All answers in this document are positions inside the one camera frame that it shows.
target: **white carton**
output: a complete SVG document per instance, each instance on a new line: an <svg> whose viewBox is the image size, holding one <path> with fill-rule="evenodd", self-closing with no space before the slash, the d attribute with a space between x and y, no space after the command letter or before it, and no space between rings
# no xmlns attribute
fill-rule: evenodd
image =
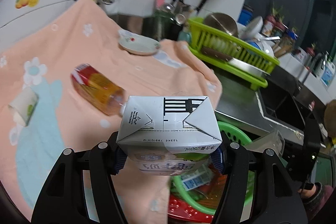
<svg viewBox="0 0 336 224"><path fill-rule="evenodd" d="M180 175L200 167L221 144L207 96L130 96L117 144L152 175Z"/></svg>

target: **brown knife handle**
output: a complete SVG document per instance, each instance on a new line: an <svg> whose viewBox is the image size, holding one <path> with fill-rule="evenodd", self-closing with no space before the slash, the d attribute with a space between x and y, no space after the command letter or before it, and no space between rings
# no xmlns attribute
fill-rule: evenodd
<svg viewBox="0 0 336 224"><path fill-rule="evenodd" d="M224 60L226 62L230 61L233 58L232 56L229 56L225 53L213 50L212 48L208 48L208 47L202 47L201 48L201 53L204 54L204 55L208 55L208 56L211 56L211 57L215 57L215 58Z"/></svg>

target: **green basket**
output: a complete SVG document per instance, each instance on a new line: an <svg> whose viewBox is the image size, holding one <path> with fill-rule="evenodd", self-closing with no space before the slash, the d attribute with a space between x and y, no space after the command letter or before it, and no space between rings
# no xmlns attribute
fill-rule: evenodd
<svg viewBox="0 0 336 224"><path fill-rule="evenodd" d="M266 71L269 74L274 70L275 66L280 64L278 59L269 56L265 52L251 46L237 37L230 36L225 32L204 25L202 23L203 18L201 17L190 18L188 22L192 36L189 48L195 56L250 82L250 88L252 90L257 90L259 87L266 88L268 86L265 79L257 79L256 77L229 65L223 60L202 54L201 48L204 46L223 52Z"/></svg>
<svg viewBox="0 0 336 224"><path fill-rule="evenodd" d="M225 134L228 136L231 142L237 142L241 145L247 145L251 143L251 139L239 128L236 128L235 126L225 123L225 122L217 122L218 127L220 131L224 131ZM214 209L206 208L200 204L198 204L192 196L189 195L189 193L184 189L182 180L180 176L174 176L172 177L173 182L176 186L177 191L182 196L182 198L193 208L197 209L198 211L214 215L215 211ZM246 196L245 196L245 202L244 206L252 201L253 198L253 189L254 189L254 173L249 171L248 174L248 182L247 182L247 189L246 189Z"/></svg>

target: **red plastic tray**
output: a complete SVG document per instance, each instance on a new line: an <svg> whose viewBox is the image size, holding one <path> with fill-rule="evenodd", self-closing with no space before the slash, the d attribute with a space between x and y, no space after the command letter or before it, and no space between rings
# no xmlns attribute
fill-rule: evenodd
<svg viewBox="0 0 336 224"><path fill-rule="evenodd" d="M211 223L213 216L201 213L191 207L185 201L176 198L172 194L169 196L168 216L195 223Z"/></svg>

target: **carton flap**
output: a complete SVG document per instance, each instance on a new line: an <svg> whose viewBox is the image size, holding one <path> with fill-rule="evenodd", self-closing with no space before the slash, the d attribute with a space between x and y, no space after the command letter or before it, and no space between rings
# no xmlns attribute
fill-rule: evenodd
<svg viewBox="0 0 336 224"><path fill-rule="evenodd" d="M190 125L199 128L211 137L222 140L215 113L210 110L212 110L212 105L209 97L207 97L187 118L185 118L185 121Z"/></svg>
<svg viewBox="0 0 336 224"><path fill-rule="evenodd" d="M152 122L146 111L137 104L132 96L128 98L123 114L123 121L124 119L125 122L122 122L119 128L119 132L122 132L122 134L118 134L117 141L126 138L135 131L143 128L145 124Z"/></svg>

